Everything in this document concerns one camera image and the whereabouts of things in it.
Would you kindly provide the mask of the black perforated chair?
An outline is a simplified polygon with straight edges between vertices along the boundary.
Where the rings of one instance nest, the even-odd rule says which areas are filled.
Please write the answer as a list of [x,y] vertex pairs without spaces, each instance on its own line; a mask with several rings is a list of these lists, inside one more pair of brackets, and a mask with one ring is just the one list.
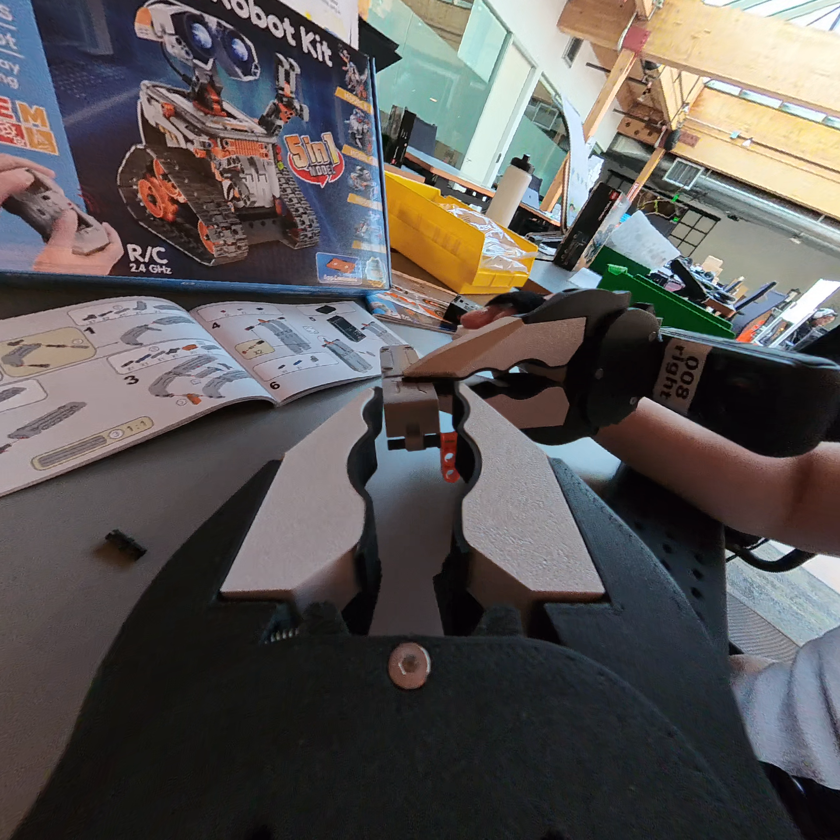
[[709,658],[729,656],[723,527],[672,491],[621,467],[592,494],[560,459],[549,460],[569,497],[595,567],[605,573],[614,613],[635,642],[667,644],[688,655],[688,636],[704,634]]

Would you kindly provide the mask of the white board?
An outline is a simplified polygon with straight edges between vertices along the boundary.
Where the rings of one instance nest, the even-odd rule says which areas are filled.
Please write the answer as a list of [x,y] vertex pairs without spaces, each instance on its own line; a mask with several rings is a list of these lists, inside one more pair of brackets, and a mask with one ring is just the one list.
[[838,291],[839,281],[819,279],[788,306],[780,310],[767,325],[762,337],[765,347],[783,348],[792,343],[797,330],[823,308],[823,303]]

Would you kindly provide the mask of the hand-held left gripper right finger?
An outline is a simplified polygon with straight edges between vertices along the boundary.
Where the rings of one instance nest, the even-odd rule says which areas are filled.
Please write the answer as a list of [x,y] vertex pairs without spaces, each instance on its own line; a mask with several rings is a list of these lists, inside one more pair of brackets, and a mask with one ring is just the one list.
[[496,606],[529,628],[543,605],[606,597],[549,457],[464,385],[453,394],[466,476],[450,552],[434,577],[446,635],[470,635]]

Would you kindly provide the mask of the colourful leaflet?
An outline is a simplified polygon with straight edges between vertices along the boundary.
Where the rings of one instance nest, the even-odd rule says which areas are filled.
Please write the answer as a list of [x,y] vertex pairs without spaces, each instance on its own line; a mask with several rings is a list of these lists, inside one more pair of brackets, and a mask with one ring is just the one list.
[[392,288],[372,292],[366,296],[366,306],[379,320],[446,334],[455,334],[458,329],[445,317],[448,304],[425,299],[409,290]]

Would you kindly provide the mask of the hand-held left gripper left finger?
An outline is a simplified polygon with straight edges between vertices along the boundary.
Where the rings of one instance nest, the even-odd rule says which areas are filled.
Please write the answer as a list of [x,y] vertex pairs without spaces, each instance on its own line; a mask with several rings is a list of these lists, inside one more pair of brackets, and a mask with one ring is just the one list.
[[381,387],[364,390],[289,449],[261,501],[221,593],[280,601],[302,616],[332,604],[368,632],[382,582],[373,505]]

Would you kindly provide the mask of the person's right forearm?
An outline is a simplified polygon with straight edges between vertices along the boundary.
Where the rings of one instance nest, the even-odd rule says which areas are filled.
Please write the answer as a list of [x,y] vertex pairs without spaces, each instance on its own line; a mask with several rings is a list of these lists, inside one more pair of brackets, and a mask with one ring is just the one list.
[[730,529],[839,555],[838,443],[790,458],[757,455],[648,399],[594,440]]

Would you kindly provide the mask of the yellow plastic bin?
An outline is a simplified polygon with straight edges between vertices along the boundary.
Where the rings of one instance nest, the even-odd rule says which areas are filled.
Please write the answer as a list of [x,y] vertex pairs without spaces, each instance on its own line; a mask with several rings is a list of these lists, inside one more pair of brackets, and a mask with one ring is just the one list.
[[[462,202],[442,196],[430,185],[389,172],[385,174],[385,193],[391,246],[450,290],[462,295],[492,295],[520,287],[529,278],[536,259],[526,261],[529,270],[525,272],[479,268],[482,235],[440,206],[446,199],[464,205]],[[510,232],[521,245],[533,243]]]

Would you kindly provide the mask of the clear plastic bag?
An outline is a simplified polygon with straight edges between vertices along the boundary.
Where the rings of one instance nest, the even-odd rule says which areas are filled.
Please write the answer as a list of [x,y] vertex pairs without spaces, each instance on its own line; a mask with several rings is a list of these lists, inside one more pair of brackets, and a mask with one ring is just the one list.
[[454,200],[444,200],[441,208],[477,231],[483,237],[480,251],[479,268],[484,270],[525,272],[526,261],[536,259],[539,249],[531,242],[521,245],[508,231],[492,219],[471,206],[461,205]]

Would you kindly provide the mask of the grey desk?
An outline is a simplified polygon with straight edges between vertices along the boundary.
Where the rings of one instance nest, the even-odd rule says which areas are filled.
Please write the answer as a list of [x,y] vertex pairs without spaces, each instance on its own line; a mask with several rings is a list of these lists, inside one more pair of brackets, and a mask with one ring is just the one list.
[[[2,320],[123,297],[122,285],[2,280]],[[2,498],[1,836],[9,838],[60,759],[89,685],[162,565],[268,460],[377,381],[333,387],[287,407],[223,407],[69,474]],[[456,500],[437,450],[376,442],[371,493],[384,580],[372,632],[440,634],[433,575]],[[103,538],[146,548],[125,560]]]

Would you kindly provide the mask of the wooden table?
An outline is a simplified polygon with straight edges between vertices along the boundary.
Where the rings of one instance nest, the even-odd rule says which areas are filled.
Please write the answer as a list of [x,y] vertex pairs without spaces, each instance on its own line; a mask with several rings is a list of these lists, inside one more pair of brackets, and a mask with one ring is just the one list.
[[460,196],[466,196],[469,199],[467,203],[478,202],[484,211],[496,194],[492,187],[470,180],[460,170],[412,145],[408,145],[404,153],[403,169],[420,175],[423,182],[434,186],[443,195],[454,193],[459,201],[463,200]]

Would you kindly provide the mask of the white wall vent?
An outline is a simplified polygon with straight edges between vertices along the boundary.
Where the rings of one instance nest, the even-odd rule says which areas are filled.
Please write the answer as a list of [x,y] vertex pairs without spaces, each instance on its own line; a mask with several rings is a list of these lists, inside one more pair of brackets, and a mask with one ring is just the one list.
[[661,179],[669,186],[691,191],[706,171],[702,165],[675,157]]

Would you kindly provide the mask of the grey block assembly orange connector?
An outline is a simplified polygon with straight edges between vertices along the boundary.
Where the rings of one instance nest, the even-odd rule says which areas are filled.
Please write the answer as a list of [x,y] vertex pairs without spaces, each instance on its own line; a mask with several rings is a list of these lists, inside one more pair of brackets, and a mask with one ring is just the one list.
[[440,471],[449,484],[459,482],[456,465],[459,436],[442,430],[442,408],[434,384],[410,381],[404,377],[408,367],[418,361],[415,349],[407,344],[381,348],[380,365],[383,411],[387,447],[391,451],[422,452],[439,450]]

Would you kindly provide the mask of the white paper sheet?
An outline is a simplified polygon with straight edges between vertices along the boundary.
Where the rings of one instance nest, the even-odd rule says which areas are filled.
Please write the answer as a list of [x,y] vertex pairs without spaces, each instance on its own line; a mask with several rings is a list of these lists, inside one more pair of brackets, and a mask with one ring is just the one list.
[[648,270],[657,270],[681,257],[677,247],[660,234],[641,211],[636,211],[617,225],[608,236],[605,247]]

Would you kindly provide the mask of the green plastic bin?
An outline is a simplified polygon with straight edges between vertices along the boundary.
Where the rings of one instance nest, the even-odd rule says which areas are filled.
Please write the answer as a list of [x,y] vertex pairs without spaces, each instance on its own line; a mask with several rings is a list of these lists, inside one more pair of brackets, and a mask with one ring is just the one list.
[[598,251],[590,270],[601,275],[599,288],[626,291],[633,304],[652,305],[657,318],[668,328],[735,338],[729,321],[654,283],[648,279],[649,269],[607,246]]

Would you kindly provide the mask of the black upright box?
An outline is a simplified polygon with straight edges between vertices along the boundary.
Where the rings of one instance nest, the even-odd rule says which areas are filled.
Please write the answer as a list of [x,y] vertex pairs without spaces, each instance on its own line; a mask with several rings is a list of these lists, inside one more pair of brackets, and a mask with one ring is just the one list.
[[629,200],[621,190],[597,183],[560,242],[553,264],[568,271],[588,268],[628,208]]

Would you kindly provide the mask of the black connector pin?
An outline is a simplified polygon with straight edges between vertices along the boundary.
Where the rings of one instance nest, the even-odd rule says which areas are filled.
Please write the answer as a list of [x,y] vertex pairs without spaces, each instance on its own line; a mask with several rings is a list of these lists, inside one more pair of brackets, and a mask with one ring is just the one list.
[[104,536],[104,542],[119,555],[131,562],[136,562],[147,554],[148,550],[134,537],[120,529],[113,529]]

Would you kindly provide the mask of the person's white shirt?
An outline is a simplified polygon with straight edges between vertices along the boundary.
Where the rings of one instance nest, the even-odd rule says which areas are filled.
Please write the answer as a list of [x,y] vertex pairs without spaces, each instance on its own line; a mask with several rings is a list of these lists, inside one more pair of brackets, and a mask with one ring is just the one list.
[[789,775],[839,790],[839,628],[789,664],[729,657],[730,685],[752,750]]

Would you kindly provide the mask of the white instruction booklet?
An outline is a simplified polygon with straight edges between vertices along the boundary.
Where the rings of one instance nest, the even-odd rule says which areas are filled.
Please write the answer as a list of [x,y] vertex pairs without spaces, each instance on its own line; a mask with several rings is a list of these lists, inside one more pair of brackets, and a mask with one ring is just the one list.
[[218,408],[381,374],[402,344],[360,303],[115,297],[3,320],[1,496]]

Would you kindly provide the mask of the black battery box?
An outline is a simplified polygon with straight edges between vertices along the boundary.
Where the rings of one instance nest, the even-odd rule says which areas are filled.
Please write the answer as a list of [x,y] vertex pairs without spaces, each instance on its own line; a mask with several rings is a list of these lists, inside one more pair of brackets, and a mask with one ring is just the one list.
[[467,297],[456,296],[450,303],[444,306],[441,329],[455,332],[466,314],[480,311],[483,307],[483,304],[472,301]]

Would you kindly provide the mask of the white water bottle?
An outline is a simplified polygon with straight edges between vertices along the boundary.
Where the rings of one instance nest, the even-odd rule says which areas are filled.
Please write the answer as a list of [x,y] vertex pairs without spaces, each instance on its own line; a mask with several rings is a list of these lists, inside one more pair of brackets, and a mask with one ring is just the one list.
[[530,154],[511,159],[502,173],[496,191],[486,210],[486,217],[503,228],[509,228],[526,191],[530,188],[534,171]]

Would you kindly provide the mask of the black case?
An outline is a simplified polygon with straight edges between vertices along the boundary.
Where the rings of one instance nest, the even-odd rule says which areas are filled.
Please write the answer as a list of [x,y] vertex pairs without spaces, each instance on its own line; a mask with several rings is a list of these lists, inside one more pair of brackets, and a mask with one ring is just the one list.
[[383,125],[385,163],[401,169],[410,148],[434,156],[437,131],[436,124],[424,121],[407,108],[392,106]]

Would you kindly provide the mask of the person's right hand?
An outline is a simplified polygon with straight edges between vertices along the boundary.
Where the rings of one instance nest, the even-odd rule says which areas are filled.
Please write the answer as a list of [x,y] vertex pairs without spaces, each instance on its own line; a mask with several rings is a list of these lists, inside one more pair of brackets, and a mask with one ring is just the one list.
[[499,319],[517,317],[519,312],[508,304],[487,304],[485,307],[466,312],[460,319],[459,327],[465,330],[478,330]]

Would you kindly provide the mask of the grey ventilation duct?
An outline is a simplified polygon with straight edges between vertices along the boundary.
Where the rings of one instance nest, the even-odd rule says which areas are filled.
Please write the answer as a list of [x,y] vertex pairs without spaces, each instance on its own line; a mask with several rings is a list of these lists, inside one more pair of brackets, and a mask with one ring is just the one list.
[[711,171],[703,171],[689,191],[698,202],[726,215],[770,228],[802,245],[839,257],[836,217]]

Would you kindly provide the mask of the blue robot kit box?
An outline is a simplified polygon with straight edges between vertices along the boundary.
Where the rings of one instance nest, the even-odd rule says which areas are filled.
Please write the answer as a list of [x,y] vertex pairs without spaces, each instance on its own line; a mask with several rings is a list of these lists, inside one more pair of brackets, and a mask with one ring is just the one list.
[[2,2],[2,278],[391,285],[375,58],[284,2]]

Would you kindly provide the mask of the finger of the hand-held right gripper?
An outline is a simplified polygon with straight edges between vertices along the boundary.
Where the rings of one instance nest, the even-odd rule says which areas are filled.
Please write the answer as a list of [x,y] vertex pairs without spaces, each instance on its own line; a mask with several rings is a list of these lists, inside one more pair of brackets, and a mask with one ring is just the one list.
[[481,382],[469,388],[518,429],[561,427],[570,411],[569,399],[559,385]]
[[410,364],[408,382],[459,382],[483,371],[505,373],[524,363],[563,369],[585,339],[586,318],[528,323],[505,317],[467,331]]

